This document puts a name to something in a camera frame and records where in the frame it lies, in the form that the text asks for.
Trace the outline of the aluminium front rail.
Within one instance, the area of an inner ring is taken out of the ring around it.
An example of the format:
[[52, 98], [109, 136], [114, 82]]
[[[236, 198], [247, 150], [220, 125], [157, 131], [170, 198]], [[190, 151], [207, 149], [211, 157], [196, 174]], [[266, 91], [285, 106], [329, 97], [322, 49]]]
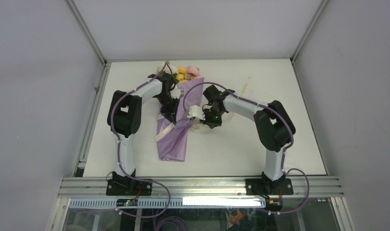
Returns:
[[[343, 197], [339, 178], [335, 176], [290, 176], [283, 186], [284, 198]], [[152, 197], [228, 197], [246, 198], [262, 191], [261, 177], [154, 177]], [[104, 198], [108, 189], [104, 177], [63, 178], [59, 198]]]

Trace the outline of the cream ribbon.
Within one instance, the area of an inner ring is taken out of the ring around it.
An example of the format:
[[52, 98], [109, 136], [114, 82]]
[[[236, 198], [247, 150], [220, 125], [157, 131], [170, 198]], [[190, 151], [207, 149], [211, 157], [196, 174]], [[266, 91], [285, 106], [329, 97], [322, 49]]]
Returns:
[[[226, 117], [222, 119], [222, 124], [227, 125], [234, 117], [234, 113], [230, 112]], [[202, 129], [209, 128], [207, 125], [202, 124], [200, 121], [195, 121], [190, 127], [191, 131], [198, 131]], [[158, 134], [151, 140], [151, 142], [159, 142], [161, 139], [163, 139], [166, 135], [171, 133], [171, 131], [177, 130], [177, 126], [173, 123], [169, 123], [164, 129], [161, 129]]]

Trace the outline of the white led light bar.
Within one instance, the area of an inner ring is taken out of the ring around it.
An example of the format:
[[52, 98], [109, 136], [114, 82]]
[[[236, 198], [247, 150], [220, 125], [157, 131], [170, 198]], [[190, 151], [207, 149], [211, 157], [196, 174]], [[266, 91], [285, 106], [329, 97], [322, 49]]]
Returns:
[[217, 198], [217, 197], [184, 197], [182, 205], [210, 205], [210, 206], [246, 206], [238, 199]]

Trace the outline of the white fake flower stem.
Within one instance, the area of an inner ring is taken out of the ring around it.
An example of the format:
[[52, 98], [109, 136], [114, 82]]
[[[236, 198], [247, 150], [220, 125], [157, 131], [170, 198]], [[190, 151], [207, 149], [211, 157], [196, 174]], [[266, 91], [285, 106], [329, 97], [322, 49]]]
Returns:
[[156, 74], [169, 74], [173, 77], [176, 77], [179, 74], [179, 70], [176, 66], [171, 65], [169, 61], [164, 61], [164, 63], [157, 67]]

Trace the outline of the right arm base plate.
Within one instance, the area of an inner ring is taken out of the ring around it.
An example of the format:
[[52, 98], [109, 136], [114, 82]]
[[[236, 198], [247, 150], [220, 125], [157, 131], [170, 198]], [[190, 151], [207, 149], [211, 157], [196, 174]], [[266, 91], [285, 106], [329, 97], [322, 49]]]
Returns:
[[245, 179], [247, 195], [293, 195], [291, 179], [282, 176], [277, 180], [270, 180], [263, 175], [261, 178]]

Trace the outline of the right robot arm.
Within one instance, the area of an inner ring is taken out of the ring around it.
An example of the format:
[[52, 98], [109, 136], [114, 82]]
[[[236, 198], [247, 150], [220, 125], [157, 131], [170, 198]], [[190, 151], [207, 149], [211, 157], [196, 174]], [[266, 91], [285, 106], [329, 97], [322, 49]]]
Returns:
[[201, 123], [209, 128], [221, 126], [224, 113], [235, 113], [255, 123], [259, 140], [266, 149], [262, 188], [268, 195], [276, 194], [281, 189], [281, 181], [285, 179], [285, 151], [293, 144], [296, 132], [282, 103], [258, 103], [237, 96], [232, 90], [219, 91], [214, 85], [204, 90], [203, 95], [208, 108], [203, 110]]

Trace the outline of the pink fake flower stem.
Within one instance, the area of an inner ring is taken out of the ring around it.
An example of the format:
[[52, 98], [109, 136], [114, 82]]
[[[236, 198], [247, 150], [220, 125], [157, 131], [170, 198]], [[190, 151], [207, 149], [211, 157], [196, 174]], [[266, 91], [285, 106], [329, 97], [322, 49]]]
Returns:
[[200, 71], [199, 71], [199, 68], [193, 67], [193, 66], [187, 66], [185, 79], [193, 80], [193, 79], [198, 79], [198, 78], [202, 78]]

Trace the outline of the pink purple wrapping paper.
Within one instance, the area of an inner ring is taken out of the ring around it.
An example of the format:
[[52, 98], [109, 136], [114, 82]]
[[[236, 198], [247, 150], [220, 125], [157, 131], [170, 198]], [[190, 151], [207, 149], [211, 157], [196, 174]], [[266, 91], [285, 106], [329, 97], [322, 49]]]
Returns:
[[[193, 124], [192, 120], [187, 118], [187, 110], [193, 106], [199, 106], [201, 103], [204, 78], [189, 80], [177, 84], [176, 88], [182, 89], [182, 95], [179, 98], [179, 106], [176, 115], [177, 130], [171, 131], [159, 142], [156, 142], [159, 159], [162, 161], [183, 162], [186, 158], [187, 139], [189, 127]], [[157, 133], [164, 129], [170, 121], [165, 118], [157, 122]]]

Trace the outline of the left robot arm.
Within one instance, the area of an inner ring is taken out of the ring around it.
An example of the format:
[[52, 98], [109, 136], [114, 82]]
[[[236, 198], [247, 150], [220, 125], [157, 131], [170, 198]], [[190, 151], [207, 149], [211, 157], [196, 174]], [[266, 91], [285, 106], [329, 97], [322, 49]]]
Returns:
[[117, 90], [113, 94], [107, 123], [116, 140], [117, 160], [115, 173], [121, 178], [117, 189], [131, 195], [136, 188], [133, 143], [142, 119], [142, 105], [152, 98], [161, 104], [160, 114], [171, 124], [176, 124], [179, 97], [173, 96], [176, 79], [172, 74], [158, 73], [129, 92]]

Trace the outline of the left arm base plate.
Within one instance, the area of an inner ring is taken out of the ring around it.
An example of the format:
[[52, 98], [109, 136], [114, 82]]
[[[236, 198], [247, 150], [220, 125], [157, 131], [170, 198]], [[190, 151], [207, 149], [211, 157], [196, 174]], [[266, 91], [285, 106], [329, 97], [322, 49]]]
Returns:
[[130, 178], [120, 180], [109, 180], [107, 196], [151, 196], [152, 183], [132, 180]]

